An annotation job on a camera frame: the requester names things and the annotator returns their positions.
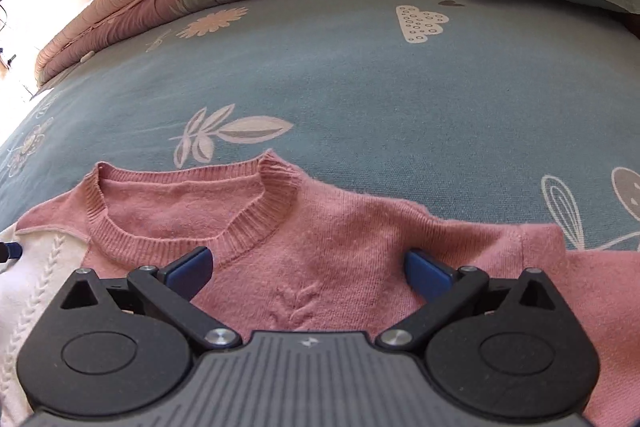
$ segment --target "blue finger pad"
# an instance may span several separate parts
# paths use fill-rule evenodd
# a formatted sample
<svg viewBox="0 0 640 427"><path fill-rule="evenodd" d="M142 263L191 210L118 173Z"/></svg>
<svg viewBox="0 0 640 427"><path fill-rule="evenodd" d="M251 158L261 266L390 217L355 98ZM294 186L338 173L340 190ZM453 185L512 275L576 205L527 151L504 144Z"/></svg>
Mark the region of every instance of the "blue finger pad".
<svg viewBox="0 0 640 427"><path fill-rule="evenodd" d="M0 243L0 263L6 263L9 259L20 259L22 247L18 243Z"/></svg>
<svg viewBox="0 0 640 427"><path fill-rule="evenodd" d="M449 291L454 283L451 273L446 273L413 250L404 256L404 276L409 286L427 302Z"/></svg>
<svg viewBox="0 0 640 427"><path fill-rule="evenodd" d="M190 301L210 281L212 275L213 254L209 248L204 248L192 259L168 273L164 284Z"/></svg>

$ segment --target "sweater sleeve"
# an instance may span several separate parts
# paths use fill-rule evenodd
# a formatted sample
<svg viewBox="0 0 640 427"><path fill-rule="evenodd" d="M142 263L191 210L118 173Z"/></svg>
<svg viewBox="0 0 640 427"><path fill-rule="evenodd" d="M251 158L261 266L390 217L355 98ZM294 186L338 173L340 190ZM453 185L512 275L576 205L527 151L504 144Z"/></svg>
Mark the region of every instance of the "sweater sleeve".
<svg viewBox="0 0 640 427"><path fill-rule="evenodd" d="M538 264L580 320L600 356L600 378L586 409L598 427L640 418L640 253L567 251Z"/></svg>

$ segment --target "ribbed neckline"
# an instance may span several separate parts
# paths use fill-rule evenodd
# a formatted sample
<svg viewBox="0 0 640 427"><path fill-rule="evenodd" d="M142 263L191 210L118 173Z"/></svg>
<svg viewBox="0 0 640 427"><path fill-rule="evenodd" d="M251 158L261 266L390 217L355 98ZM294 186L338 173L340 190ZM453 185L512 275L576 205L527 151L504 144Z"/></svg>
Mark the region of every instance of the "ribbed neckline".
<svg viewBox="0 0 640 427"><path fill-rule="evenodd" d="M179 184L187 181L217 182L256 174L260 177L263 192L215 237L156 239L132 235L111 219L100 188L102 180ZM246 162L183 171L136 172L100 162L84 178L82 188L92 245L117 264L165 266L195 247L206 246L214 253L216 266L220 266L250 250L277 228L289 212L301 181L302 171L279 158L273 150L268 150Z"/></svg>

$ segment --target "metal screw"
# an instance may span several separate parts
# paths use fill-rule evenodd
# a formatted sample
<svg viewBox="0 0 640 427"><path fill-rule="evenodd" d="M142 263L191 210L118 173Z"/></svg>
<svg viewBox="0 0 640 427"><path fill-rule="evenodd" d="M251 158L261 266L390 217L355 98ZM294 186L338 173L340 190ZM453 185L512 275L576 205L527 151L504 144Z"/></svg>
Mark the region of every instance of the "metal screw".
<svg viewBox="0 0 640 427"><path fill-rule="evenodd" d="M386 330L380 335L380 340L387 346L405 346L413 339L413 335L405 330Z"/></svg>
<svg viewBox="0 0 640 427"><path fill-rule="evenodd" d="M213 346L228 346L236 340L236 334L226 328L216 328L207 332L204 339Z"/></svg>

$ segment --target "white cable knit sweater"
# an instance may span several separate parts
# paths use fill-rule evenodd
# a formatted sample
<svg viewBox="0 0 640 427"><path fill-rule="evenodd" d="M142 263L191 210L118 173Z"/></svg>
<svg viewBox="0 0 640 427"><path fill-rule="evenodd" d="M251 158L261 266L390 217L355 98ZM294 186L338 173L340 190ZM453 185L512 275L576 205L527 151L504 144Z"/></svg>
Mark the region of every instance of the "white cable knit sweater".
<svg viewBox="0 0 640 427"><path fill-rule="evenodd" d="M29 232L15 235L15 225L0 241L18 241L28 255L0 265L0 427L16 427L31 413L15 372L22 344L53 296L82 263L87 244L68 233Z"/></svg>

